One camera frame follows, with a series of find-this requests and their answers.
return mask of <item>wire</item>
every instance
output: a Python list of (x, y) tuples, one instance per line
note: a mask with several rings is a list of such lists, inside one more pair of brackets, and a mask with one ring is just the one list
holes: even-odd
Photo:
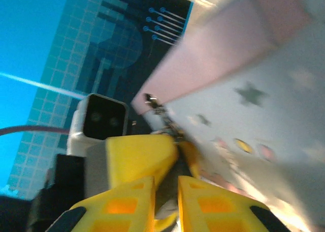
[(15, 132), (21, 131), (46, 131), (46, 132), (55, 132), (64, 135), (69, 134), (69, 129), (51, 127), (51, 126), (41, 126), (41, 125), (19, 125), (19, 126), (11, 126), (0, 129), (0, 136), (11, 134)]

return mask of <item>black sensor face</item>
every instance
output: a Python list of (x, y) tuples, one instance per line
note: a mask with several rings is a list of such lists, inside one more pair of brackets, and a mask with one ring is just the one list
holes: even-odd
[(127, 121), (126, 112), (124, 104), (92, 94), (89, 96), (83, 133), (98, 140), (122, 136), (126, 126), (124, 122)]

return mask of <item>pink fabric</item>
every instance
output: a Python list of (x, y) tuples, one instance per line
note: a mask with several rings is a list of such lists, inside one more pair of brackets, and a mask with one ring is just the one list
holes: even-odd
[[(287, 39), (307, 21), (306, 16), (293, 13), (298, 7), (295, 0), (257, 1), (267, 4), (262, 6), (265, 15), (256, 0), (237, 0), (171, 49), (134, 98), (132, 105), (138, 114), (149, 110), (144, 93), (157, 96), (164, 104), (206, 87), (271, 50), (275, 41)], [(287, 16), (280, 16), (285, 1), (290, 1)], [(272, 3), (279, 10), (273, 11)], [(286, 20), (289, 13), (293, 16)], [(267, 27), (266, 18), (275, 24), (273, 29)]]

